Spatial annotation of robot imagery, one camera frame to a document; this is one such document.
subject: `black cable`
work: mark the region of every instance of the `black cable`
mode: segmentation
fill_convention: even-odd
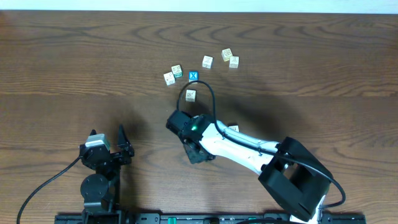
[[[309,169],[311,169],[311,170],[317,172],[318,174],[322,175],[324,178],[328,179],[328,180],[329,180],[331,183],[333,183],[333,184],[337,187],[337,189],[340,191],[340,193],[341,193],[341,200],[340,200],[339,202],[331,203],[331,204],[329,204],[329,205],[322,205],[322,206],[320,206],[320,209],[323,209],[323,208],[332,208],[332,207],[336,207],[336,206],[339,206],[339,205],[344,204],[344,202],[346,201],[346,193],[345,193],[344,189],[342,188],[342,186],[341,186],[334,178],[330,177],[329,175],[325,174],[324,172],[320,171],[319,169],[315,168],[314,166],[308,165],[308,164],[306,164],[306,163],[304,163],[304,162],[300,162],[300,161],[298,161],[298,160],[296,160],[296,159],[293,159],[293,158],[291,158],[291,157],[287,157],[287,156],[284,156],[284,155],[282,155],[282,154],[278,154],[278,153],[276,153],[276,152],[270,152],[270,151],[266,151],[266,150],[263,150],[263,149],[260,149],[260,150],[259,150],[259,149],[256,148],[256,147],[250,146],[250,145],[245,144],[245,143],[243,143],[243,142],[239,142],[238,140],[235,140],[234,138],[229,137],[227,133],[223,132],[223,131],[220,129],[220,127],[218,126],[218,124],[217,124],[217,118],[216,118],[216,97],[215,97],[215,95],[214,95],[214,91],[213,91],[213,89],[211,88],[211,86],[210,86],[209,84],[207,84],[206,82],[201,81],[201,80],[195,80],[195,81],[189,82],[189,83],[187,83],[185,86],[183,86],[183,88],[181,89],[180,95],[178,96],[178,100],[177,100],[177,110],[180,110],[180,107],[179,107],[179,106],[180,106],[180,99],[181,99],[182,93],[184,92],[184,90],[185,90],[189,85],[191,85],[191,84],[193,84],[193,83],[202,83],[202,84],[204,84],[205,86],[207,86],[207,88],[210,90],[211,97],[213,98],[213,117],[214,117],[214,120],[215,120],[214,125],[215,125],[215,128],[217,129],[217,131],[218,131],[224,138],[226,138],[226,139],[230,140],[231,142],[236,143],[236,144],[238,144],[238,145],[240,145],[240,146],[247,147],[247,148],[249,148],[249,149],[252,149],[252,150],[255,150],[255,151],[264,153],[264,154],[268,154],[268,155],[271,155],[271,156],[275,156],[275,157],[284,159],[284,160],[289,161],[289,162],[294,162],[294,163],[296,163],[296,164],[298,164],[298,165],[301,165],[301,166],[304,166],[304,167],[306,167],[306,168],[309,168]]]
[[[46,186],[47,184],[49,184],[51,181],[55,180],[57,177],[61,176],[62,174],[64,174],[66,171],[68,171],[68,169],[70,169],[71,167],[73,167],[73,165],[75,165],[78,161],[79,161],[80,157],[77,157],[77,159],[75,159],[69,166],[67,166],[67,168],[65,168],[63,171],[59,172],[57,175],[51,177],[48,181],[44,182],[42,185],[40,185],[39,187],[36,188],[36,190],[34,190],[29,197],[25,200],[25,202],[22,204],[21,208],[19,209],[18,212],[18,216],[17,216],[17,224],[19,224],[19,222],[21,221],[21,216],[22,216],[22,212],[24,211],[26,205],[28,204],[28,202],[32,199],[32,197],[40,190],[42,189],[44,186]]]
[[[297,222],[291,221],[283,221],[283,220],[273,220],[273,219],[266,219],[266,218],[259,218],[253,220],[245,220],[235,224],[253,224],[253,223],[265,223],[265,224],[300,224]]]

